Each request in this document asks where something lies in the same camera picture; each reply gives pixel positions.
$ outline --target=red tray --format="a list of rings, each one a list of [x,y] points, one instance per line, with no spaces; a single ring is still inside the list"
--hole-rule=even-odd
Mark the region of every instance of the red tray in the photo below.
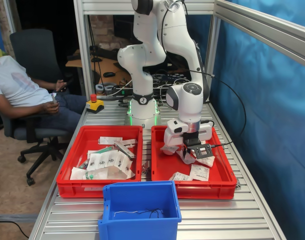
[[[151,128],[151,179],[153,181],[168,181],[176,172],[189,175],[191,166],[185,164],[179,155],[166,155],[160,148],[164,146],[164,134],[167,126]],[[207,141],[211,145],[221,144],[215,129],[212,138]],[[175,181],[179,199],[232,199],[234,197],[237,179],[225,155],[222,146],[212,149],[215,156],[210,167],[209,181]],[[198,161],[194,164],[205,166]]]
[[[88,150],[100,150],[110,145],[99,145],[100,137],[122,137],[123,140],[136,139],[137,144],[130,148],[136,158],[131,159],[134,177],[127,180],[70,180],[72,169],[82,155],[83,163]],[[120,182],[140,182],[142,177],[143,128],[141,126],[83,126],[69,151],[57,177],[59,194],[63,198],[98,198],[103,196],[103,187]]]

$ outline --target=tape roll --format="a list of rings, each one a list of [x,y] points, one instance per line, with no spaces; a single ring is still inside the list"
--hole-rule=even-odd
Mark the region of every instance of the tape roll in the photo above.
[[[111,94],[112,93],[112,89],[114,86],[116,86],[116,83],[112,83],[112,82],[105,82],[104,84],[97,84],[95,86],[96,88],[96,93],[98,94],[103,94],[104,93],[104,89],[106,91],[107,94]]]

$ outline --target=brick wall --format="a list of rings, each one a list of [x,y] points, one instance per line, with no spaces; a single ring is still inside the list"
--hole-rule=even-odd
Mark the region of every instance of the brick wall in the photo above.
[[[96,45],[103,49],[119,49],[131,43],[114,35],[114,20],[112,15],[91,15],[90,22]]]
[[[11,40],[9,38],[9,36],[11,34],[11,30],[9,27],[3,0],[0,0],[0,30],[1,30],[2,41],[3,41],[3,45],[4,45],[6,53],[14,58],[15,54],[14,54],[14,50],[13,50],[13,47],[11,44]]]

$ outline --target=desk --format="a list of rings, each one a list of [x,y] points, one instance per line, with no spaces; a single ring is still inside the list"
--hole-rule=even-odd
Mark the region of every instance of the desk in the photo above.
[[[104,57],[100,57],[100,59],[102,59],[102,61],[99,62],[99,64],[100,64],[100,69],[101,69],[102,81],[104,83],[114,83],[114,84],[119,85],[120,82],[126,83],[132,79],[130,74],[128,74],[127,72],[121,70],[120,68],[118,68],[114,65],[115,63],[118,63],[118,61],[111,60],[111,59],[104,58]],[[95,70],[94,64],[96,64],[96,72],[100,75],[98,63],[96,63],[96,62],[91,63],[92,71]],[[85,91],[84,77],[83,77],[83,74],[81,71],[83,68],[82,60],[77,59],[77,60],[68,61],[66,63],[66,67],[77,68],[79,83],[80,83],[80,87],[81,87],[81,93],[83,96],[85,96],[86,91]],[[104,77],[103,74],[107,73],[107,72],[113,72],[113,73],[116,73],[116,75],[112,76],[112,77]]]
[[[58,169],[64,164],[82,126],[124,125],[127,109],[118,101],[105,101],[97,114],[84,111]],[[178,112],[160,107],[161,124],[178,117]],[[201,118],[213,120],[221,143],[231,140],[211,104],[204,104]],[[231,200],[180,199],[182,222],[178,224],[178,240],[286,240],[274,215],[257,187],[234,144],[223,146],[231,168],[239,180]],[[151,164],[151,130],[143,130],[142,164]],[[150,181],[150,173],[141,175]],[[54,178],[40,210],[29,240],[98,240],[98,220],[102,219],[104,199],[62,198]]]

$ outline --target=red button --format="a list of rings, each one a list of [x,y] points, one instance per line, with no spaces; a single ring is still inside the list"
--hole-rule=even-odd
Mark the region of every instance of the red button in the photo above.
[[[90,100],[91,100],[93,103],[97,102],[97,95],[96,95],[96,94],[91,94],[91,95],[90,95]]]

